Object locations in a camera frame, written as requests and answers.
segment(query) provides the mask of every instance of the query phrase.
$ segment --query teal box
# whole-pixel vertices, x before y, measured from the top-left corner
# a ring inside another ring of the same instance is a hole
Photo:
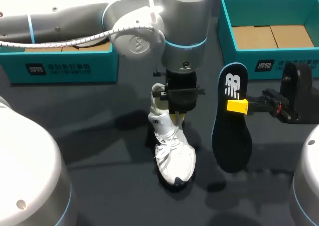
[[[303,25],[313,48],[239,50],[232,27]],[[319,77],[319,0],[221,0],[217,32],[225,64],[240,62],[247,67],[249,79],[280,79],[288,62],[311,66]],[[260,63],[271,63],[258,71]]]
[[[118,54],[106,51],[24,52],[0,48],[0,64],[13,84],[116,83]]]

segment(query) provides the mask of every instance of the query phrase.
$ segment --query table surface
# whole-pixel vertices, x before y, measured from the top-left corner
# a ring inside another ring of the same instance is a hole
[[[152,77],[153,59],[120,58],[116,85],[10,86],[0,69],[0,95],[47,129],[61,149],[78,198],[77,226],[294,225],[287,195],[314,125],[285,125],[265,113],[248,116],[254,142],[249,171],[227,174],[219,169],[211,147],[223,67],[216,23],[213,17],[204,65],[197,72],[206,95],[185,122],[185,134],[196,148],[196,176],[179,192],[159,182],[154,145],[148,141],[150,89],[164,82]],[[250,82],[248,94],[258,96],[279,85]]]

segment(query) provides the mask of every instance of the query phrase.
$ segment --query white cable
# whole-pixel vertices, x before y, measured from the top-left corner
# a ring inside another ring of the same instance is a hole
[[[154,27],[151,25],[132,25],[123,27],[120,29],[109,30],[100,34],[96,34],[93,36],[85,37],[78,40],[65,41],[65,42],[54,42],[54,43],[43,43],[43,44],[21,44],[21,43],[12,43],[0,41],[0,47],[15,47],[15,48],[61,48],[61,47],[71,47],[76,45],[85,44],[94,40],[102,39],[113,34],[121,33],[128,30],[137,30],[137,29],[146,29],[155,31]],[[161,38],[165,39],[165,36],[162,32],[160,32]]]

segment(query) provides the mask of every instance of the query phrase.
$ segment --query insole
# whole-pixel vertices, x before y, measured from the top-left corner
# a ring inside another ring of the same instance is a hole
[[[227,100],[245,99],[248,73],[244,65],[225,66],[218,78],[218,106],[212,131],[212,147],[217,163],[226,172],[244,169],[250,159],[252,140],[245,115],[227,111]]]

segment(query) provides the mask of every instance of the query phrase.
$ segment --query shoe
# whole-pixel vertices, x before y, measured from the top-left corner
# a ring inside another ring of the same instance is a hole
[[[164,87],[163,84],[155,84],[152,92],[164,91]],[[183,116],[180,115],[180,121],[176,124],[169,114],[168,101],[151,96],[148,119],[158,141],[154,158],[160,173],[170,185],[184,185],[194,173],[196,153],[184,135]]]

